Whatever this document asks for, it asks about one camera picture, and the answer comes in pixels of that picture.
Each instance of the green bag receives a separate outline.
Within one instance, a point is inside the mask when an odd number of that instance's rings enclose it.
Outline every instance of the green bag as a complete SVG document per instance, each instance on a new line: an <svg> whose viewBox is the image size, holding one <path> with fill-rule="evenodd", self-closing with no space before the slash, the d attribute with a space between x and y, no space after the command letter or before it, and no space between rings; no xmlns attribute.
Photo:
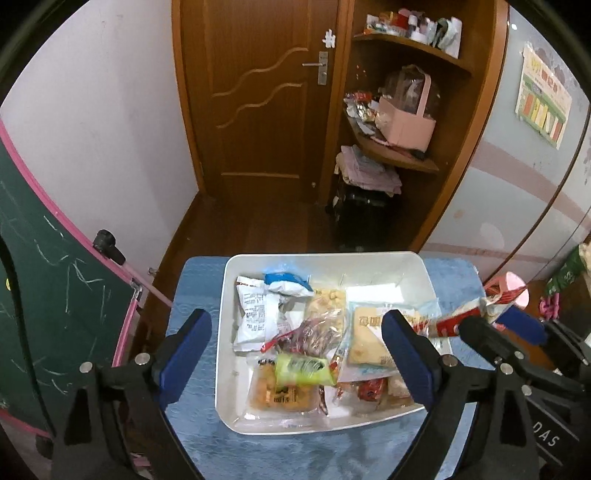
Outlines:
<svg viewBox="0 0 591 480"><path fill-rule="evenodd" d="M277 385L335 385L326 358L280 353L275 363Z"/></svg>
<svg viewBox="0 0 591 480"><path fill-rule="evenodd" d="M568 287L576 278L587 270L587 266L581 259L580 249L584 244L578 245L566 258L560 270L558 270L548 283L546 284L546 290L544 294L546 297L550 297L555 293L559 293Z"/></svg>

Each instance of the red and white package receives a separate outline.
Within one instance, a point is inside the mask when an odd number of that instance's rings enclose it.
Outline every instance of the red and white package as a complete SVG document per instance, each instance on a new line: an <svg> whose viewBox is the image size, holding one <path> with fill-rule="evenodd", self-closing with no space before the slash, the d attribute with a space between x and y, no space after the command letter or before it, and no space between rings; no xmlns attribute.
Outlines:
<svg viewBox="0 0 591 480"><path fill-rule="evenodd" d="M498 290L487 290L486 297L471 300L454 310L449 315L420 322L413 328L417 333L428 337L458 336L458 327L463 319L476 315L493 323L511 305L513 305L527 286L500 293Z"/></svg>

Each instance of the corner shelf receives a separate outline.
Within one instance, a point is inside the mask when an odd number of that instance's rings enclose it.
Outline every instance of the corner shelf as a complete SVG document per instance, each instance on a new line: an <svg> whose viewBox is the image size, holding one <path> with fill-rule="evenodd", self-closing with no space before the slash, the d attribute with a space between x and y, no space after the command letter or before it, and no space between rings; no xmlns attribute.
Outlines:
<svg viewBox="0 0 591 480"><path fill-rule="evenodd" d="M425 45L423 43L419 43L417 41L411 40L410 38L406 37L396 37L395 35L387 35L385 33L372 33L369 35L358 34L353 36L353 41L371 41L371 40L380 40L380 41L387 41L391 43L397 43L399 45L404 45L406 48L414 48L415 50L420 50L429 55L434 57L438 57L452 65L464 70L466 73L472 75L472 69L466 64L465 61L455 59L451 55L444 53L443 51L439 50L438 48L432 47L431 45Z"/></svg>
<svg viewBox="0 0 591 480"><path fill-rule="evenodd" d="M373 160L392 165L398 168L406 168L407 170L418 170L425 173L437 174L439 168L435 165L435 162L429 158L425 160L417 160L416 158L408 158L404 154L392 150L384 145L371 140L364 136L363 132L357 125L354 118L347 115L347 112L343 110L345 118L349 121L351 131L355 136L355 141L361 151Z"/></svg>

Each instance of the wooden door frame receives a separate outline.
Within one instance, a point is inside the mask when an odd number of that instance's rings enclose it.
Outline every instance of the wooden door frame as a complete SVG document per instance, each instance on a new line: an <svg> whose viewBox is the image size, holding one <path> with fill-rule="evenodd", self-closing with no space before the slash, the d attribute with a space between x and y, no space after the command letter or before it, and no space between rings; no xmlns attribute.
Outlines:
<svg viewBox="0 0 591 480"><path fill-rule="evenodd" d="M191 118L189 90L187 89L187 77L184 67L183 19L181 13L182 1L183 0L172 0L171 4L174 70L177 77L178 99L181 105L181 113L183 114L185 134L187 135L187 142L189 143L189 152L191 154L191 161L193 162L193 170L195 172L195 178L197 179L197 186L201 194L207 195L205 179L203 178L203 167L201 165L199 150L197 148L197 138L195 137L193 120Z"/></svg>
<svg viewBox="0 0 591 480"><path fill-rule="evenodd" d="M187 88L186 71L183 57L183 19L182 2L184 0L172 0L172 32L173 32L173 54L174 68L177 77L178 97L183 114L183 122L189 151L193 162L193 170L199 191L206 194L206 183L203 177L203 167L199 158L199 148L195 137L193 120L191 118L191 108L189 104L189 90ZM326 202L330 189L330 176L335 164L335 148L339 136L339 123L341 116L341 105L343 95L345 94L345 80L347 76L347 66L349 62L349 52L351 45L351 28L353 23L353 10L355 9L355 0L339 0L337 8L336 24L336 49L335 65L333 68L333 79L330 88L330 106L327 119L326 140L324 143L324 156L322 164L322 173L320 178L318 200Z"/></svg>
<svg viewBox="0 0 591 480"><path fill-rule="evenodd" d="M409 250L418 253L435 230L435 227L451 202L453 195L460 186L472 159L472 155L474 155L474 152L480 143L480 138L482 137L486 122L488 121L488 116L495 101L496 90L501 81L501 73L505 63L505 51L508 39L508 20L509 3L505 0L495 0L495 26L493 30L491 53L488 58L484 81L482 82L482 88L480 89L480 97L476 104L470 127L464 138L464 143L460 150L460 154L457 157L456 163L450 170L449 175L441 188L441 192L437 196L435 204L421 225L417 236L410 244Z"/></svg>

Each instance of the blue mat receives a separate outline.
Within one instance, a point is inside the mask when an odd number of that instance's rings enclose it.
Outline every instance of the blue mat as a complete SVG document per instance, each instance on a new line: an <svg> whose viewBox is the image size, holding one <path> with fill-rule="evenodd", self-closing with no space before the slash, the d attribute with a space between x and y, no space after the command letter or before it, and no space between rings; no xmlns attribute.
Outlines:
<svg viewBox="0 0 591 480"><path fill-rule="evenodd" d="M239 435L227 428L214 407L217 326L223 271L228 258L191 258L178 282L168 334L175 333L195 308L212 316L213 336L180 400L166 415L187 453L207 479L387 478L394 470L425 418L419 411L399 419L339 432L282 437ZM474 266L461 259L424 260L444 313L484 295ZM452 348L464 364L490 368L459 338ZM452 448L438 479L453 473L473 406L467 406Z"/></svg>

